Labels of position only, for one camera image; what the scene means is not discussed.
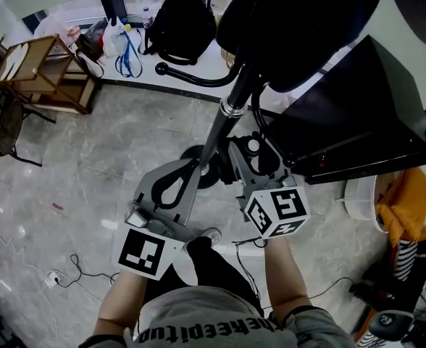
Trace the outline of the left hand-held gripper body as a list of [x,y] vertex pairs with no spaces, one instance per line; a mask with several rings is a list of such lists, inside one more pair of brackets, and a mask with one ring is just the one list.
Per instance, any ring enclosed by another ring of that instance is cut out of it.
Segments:
[[[157,207],[151,200],[154,181],[153,170],[142,177],[125,219],[117,227],[117,267],[159,280],[184,243],[193,238],[193,231],[187,227],[192,208]],[[165,192],[169,202],[176,196],[179,182]]]

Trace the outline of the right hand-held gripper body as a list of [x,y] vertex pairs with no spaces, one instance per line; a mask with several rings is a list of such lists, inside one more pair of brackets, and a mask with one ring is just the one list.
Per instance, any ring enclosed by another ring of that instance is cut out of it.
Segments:
[[[243,158],[238,142],[239,138],[230,139],[228,156],[235,178],[243,189],[237,200],[244,221],[250,222],[262,239],[297,232],[311,216],[304,187],[296,183],[280,155],[280,167],[270,175],[241,171],[239,164]],[[270,146],[275,151],[264,139],[262,146]]]

